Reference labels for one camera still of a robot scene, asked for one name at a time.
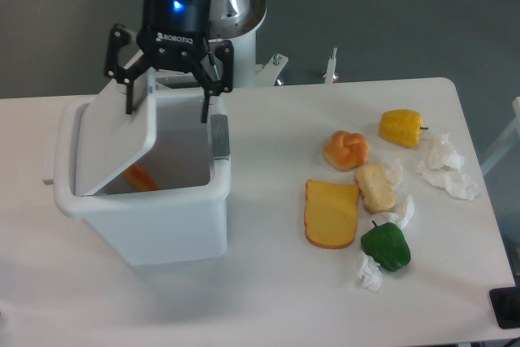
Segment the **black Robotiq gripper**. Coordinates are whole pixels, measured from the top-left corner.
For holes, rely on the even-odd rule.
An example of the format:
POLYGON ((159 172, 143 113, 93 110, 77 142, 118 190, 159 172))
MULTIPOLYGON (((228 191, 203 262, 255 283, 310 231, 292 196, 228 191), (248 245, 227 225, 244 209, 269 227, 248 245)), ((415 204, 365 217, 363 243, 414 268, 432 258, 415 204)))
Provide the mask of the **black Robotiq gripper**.
POLYGON ((209 51, 210 1, 144 0, 138 34, 122 24, 113 25, 104 74, 126 87, 127 115, 134 110, 134 83, 151 67, 193 74, 204 91, 201 109, 204 124, 208 120, 210 99, 233 90, 232 42, 210 43, 209 51), (119 64, 119 52, 135 40, 143 54, 129 67, 123 67, 119 64))

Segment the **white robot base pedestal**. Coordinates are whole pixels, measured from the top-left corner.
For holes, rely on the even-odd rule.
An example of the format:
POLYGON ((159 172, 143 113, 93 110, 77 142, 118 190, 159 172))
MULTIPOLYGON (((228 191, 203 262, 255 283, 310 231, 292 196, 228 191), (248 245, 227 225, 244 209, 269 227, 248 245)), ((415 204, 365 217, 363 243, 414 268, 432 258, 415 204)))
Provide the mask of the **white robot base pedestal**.
MULTIPOLYGON (((256 33, 247 33, 242 37, 232 38, 234 46, 234 81, 233 87, 267 87, 284 85, 281 76, 288 64, 288 57, 274 53, 265 64, 256 64, 256 33)), ((333 84, 338 82, 336 73, 337 47, 334 47, 328 58, 327 66, 321 72, 319 83, 333 84)), ((186 88, 197 86, 191 72, 168 71, 159 69, 152 71, 156 83, 169 88, 186 88)))

